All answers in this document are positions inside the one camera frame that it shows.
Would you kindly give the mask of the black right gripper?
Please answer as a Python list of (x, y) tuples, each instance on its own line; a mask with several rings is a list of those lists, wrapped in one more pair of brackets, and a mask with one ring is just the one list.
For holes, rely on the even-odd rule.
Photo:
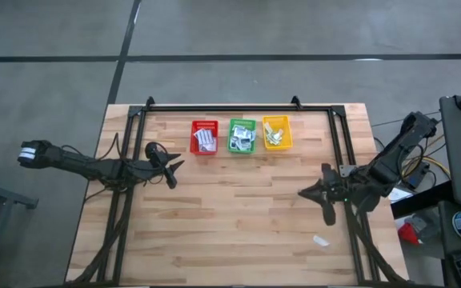
[(322, 179), (319, 179), (314, 185), (305, 188), (304, 191), (298, 192), (298, 195), (313, 202), (322, 203), (323, 205), (330, 205), (335, 202), (347, 202), (350, 197), (350, 191), (339, 172), (334, 170), (328, 163), (323, 163), (321, 168), (323, 173)]

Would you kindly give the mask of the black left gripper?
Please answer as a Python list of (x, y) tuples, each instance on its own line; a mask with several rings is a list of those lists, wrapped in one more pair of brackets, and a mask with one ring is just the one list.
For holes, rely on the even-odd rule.
[(149, 160), (150, 168), (147, 169), (146, 177), (153, 178), (156, 176), (170, 177), (170, 171), (173, 174), (185, 161), (179, 161), (166, 167), (169, 161), (181, 156), (181, 154), (167, 153), (166, 148), (158, 142), (149, 142), (145, 147), (146, 157)]

